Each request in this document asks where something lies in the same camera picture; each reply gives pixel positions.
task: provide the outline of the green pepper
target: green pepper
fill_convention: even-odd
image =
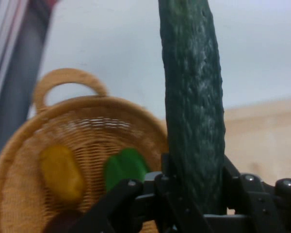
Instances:
[[[104,180],[106,191],[111,190],[122,179],[138,179],[144,181],[150,172],[143,156],[134,148],[126,148],[111,156],[104,164]]]

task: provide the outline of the screw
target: screw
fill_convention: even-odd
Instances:
[[[253,181],[254,180],[254,176],[252,176],[252,175],[246,175],[245,176],[245,179],[248,180],[248,181]]]
[[[284,180],[283,184],[285,184],[286,186],[291,186],[291,181],[288,180]]]
[[[135,185],[136,185],[136,182],[135,181],[130,180],[128,182],[128,186],[135,186]]]

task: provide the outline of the dark vegetable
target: dark vegetable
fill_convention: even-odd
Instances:
[[[82,212],[78,210],[63,211],[46,225],[43,233],[67,233],[82,215]]]
[[[170,154],[205,214],[223,214],[224,135],[218,44],[207,0],[159,0]]]

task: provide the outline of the basket handle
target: basket handle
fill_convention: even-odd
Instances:
[[[45,111],[48,108],[45,104],[46,94],[52,88],[65,83],[83,84],[93,89],[100,97],[108,95],[107,88],[95,75],[79,69],[56,69],[46,74],[35,87],[33,92],[33,103],[37,113]]]

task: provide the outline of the wicker basket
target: wicker basket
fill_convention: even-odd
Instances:
[[[46,93],[63,83],[85,84],[98,95],[46,106]],[[140,106],[109,97],[95,76],[76,69],[55,70],[37,85],[34,104],[38,114],[12,136],[0,155],[0,232],[41,232],[63,210],[39,171],[39,153],[54,143],[71,148],[83,171],[87,190],[78,206],[83,212],[104,194],[103,163],[119,150],[136,148],[153,171],[161,169],[161,153],[168,151],[166,128]],[[155,224],[145,223],[142,232],[157,232]]]

